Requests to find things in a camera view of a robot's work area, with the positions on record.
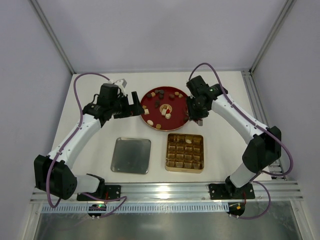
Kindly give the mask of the metal tongs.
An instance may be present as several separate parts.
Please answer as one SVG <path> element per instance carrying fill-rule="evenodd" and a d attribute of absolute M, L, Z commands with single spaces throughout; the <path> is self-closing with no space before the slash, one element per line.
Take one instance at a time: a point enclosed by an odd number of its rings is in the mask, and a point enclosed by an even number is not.
<path fill-rule="evenodd" d="M 189 122 L 195 122 L 198 126 L 203 126 L 203 118 L 198 112 L 193 110 L 189 111 L 187 108 L 184 112 L 184 117 L 189 117 Z"/>

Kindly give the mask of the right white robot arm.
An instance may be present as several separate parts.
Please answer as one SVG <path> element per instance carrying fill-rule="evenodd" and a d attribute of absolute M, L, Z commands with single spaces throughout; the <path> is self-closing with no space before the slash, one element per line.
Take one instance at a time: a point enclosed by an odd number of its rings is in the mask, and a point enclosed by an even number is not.
<path fill-rule="evenodd" d="M 186 98 L 190 121 L 200 125 L 213 111 L 225 119 L 247 145 L 242 164 L 225 179 L 224 184 L 214 188 L 215 192 L 222 194 L 222 199 L 240 199 L 248 190 L 250 181 L 280 158 L 282 133 L 276 126 L 268 127 L 238 107 L 219 84 L 209 86 L 199 75 L 189 80 L 186 86 L 190 91 Z"/>

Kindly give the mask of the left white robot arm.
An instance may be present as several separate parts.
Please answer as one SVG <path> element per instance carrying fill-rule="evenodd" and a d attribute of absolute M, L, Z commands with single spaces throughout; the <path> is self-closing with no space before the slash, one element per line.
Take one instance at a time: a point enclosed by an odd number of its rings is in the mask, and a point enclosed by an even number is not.
<path fill-rule="evenodd" d="M 80 109 L 80 118 L 62 143 L 46 156 L 38 155 L 34 160 L 35 186 L 62 200 L 74 193 L 102 193 L 104 180 L 92 174 L 75 176 L 73 165 L 88 141 L 110 119 L 140 116 L 144 109 L 137 92 L 131 92 L 133 103 L 123 87 L 104 83 L 96 95 L 96 102 L 90 102 Z"/>

